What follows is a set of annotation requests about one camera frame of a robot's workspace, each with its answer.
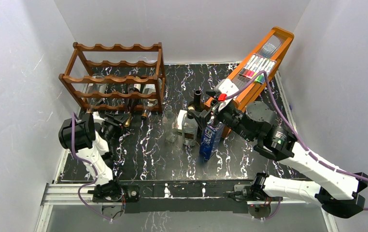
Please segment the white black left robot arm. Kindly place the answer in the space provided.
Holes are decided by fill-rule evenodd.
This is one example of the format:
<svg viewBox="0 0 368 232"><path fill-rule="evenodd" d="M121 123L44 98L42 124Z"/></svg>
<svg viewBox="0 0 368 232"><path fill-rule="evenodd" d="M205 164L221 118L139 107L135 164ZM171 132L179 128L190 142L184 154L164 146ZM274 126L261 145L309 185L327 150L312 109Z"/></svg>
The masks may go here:
<svg viewBox="0 0 368 232"><path fill-rule="evenodd" d="M95 198L116 202L125 191L118 183L111 164L113 153L109 142L125 133L125 124L130 114L99 114L98 111L85 113L80 118L64 120L58 132L58 139L72 157L82 161L93 178L94 190L89 191Z"/></svg>

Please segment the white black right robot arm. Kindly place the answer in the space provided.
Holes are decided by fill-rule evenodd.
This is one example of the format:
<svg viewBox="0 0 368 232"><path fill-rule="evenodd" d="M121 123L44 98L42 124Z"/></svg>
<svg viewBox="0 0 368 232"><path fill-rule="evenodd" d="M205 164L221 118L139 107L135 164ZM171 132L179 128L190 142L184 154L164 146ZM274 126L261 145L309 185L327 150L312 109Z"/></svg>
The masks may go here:
<svg viewBox="0 0 368 232"><path fill-rule="evenodd" d="M259 173L246 191L248 196L257 200L287 197L305 201L339 218L350 218L365 210L365 198L360 193L367 187L367 175L342 174L335 165L311 155L290 130L278 126L276 113L265 103L254 101L241 111L232 103L216 102L201 112L190 106L188 113L203 128L211 119L218 120L246 141L255 142L254 151L261 156L307 177L303 181Z"/></svg>

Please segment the clear whisky bottle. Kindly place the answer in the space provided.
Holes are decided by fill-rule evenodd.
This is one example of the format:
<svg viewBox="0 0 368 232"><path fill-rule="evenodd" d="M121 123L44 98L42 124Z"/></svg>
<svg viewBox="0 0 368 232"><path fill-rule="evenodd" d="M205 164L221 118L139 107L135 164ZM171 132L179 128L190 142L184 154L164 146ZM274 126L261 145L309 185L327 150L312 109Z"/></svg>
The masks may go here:
<svg viewBox="0 0 368 232"><path fill-rule="evenodd" d="M182 119L182 140L184 145L195 146L198 133L198 124L194 117L186 111Z"/></svg>

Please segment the dark green wine bottle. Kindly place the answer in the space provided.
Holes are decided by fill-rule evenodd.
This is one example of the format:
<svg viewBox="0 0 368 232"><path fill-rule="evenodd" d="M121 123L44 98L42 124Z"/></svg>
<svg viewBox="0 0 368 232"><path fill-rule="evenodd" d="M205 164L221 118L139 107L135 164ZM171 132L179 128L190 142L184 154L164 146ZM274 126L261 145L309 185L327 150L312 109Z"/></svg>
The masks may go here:
<svg viewBox="0 0 368 232"><path fill-rule="evenodd" d="M188 109L201 112L204 109L204 104L201 102L201 90L197 89L194 91L193 100L188 104Z"/></svg>

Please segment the gold capped bottle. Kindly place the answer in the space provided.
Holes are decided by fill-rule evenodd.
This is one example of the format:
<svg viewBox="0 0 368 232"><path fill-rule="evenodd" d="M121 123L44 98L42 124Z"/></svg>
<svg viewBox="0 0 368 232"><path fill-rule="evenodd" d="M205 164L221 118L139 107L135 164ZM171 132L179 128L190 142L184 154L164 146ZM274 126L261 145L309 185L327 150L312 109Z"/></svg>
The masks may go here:
<svg viewBox="0 0 368 232"><path fill-rule="evenodd" d="M126 94L133 93L133 92L141 92L141 84L128 84L126 87ZM139 99L125 99L125 114L128 114L128 119L124 123L124 126L128 128L131 123L132 112L134 111L136 105L138 104Z"/></svg>

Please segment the clear shelf bottle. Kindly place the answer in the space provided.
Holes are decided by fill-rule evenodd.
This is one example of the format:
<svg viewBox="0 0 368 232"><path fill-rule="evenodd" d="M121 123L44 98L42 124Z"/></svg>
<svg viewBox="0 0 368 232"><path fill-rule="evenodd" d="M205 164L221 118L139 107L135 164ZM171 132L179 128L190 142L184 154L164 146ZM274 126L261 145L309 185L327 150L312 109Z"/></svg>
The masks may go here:
<svg viewBox="0 0 368 232"><path fill-rule="evenodd" d="M177 115L171 105L166 105L162 117L165 140L174 143L178 138Z"/></svg>

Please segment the blue bottle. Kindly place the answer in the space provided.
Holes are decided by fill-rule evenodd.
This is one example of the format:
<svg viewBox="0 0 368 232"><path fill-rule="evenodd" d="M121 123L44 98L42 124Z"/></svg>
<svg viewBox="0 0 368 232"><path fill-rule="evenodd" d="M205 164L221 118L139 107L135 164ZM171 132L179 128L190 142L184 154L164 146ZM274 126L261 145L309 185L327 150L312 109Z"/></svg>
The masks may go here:
<svg viewBox="0 0 368 232"><path fill-rule="evenodd" d="M217 151L224 130L224 124L212 116L201 136L199 153L204 160L209 160Z"/></svg>

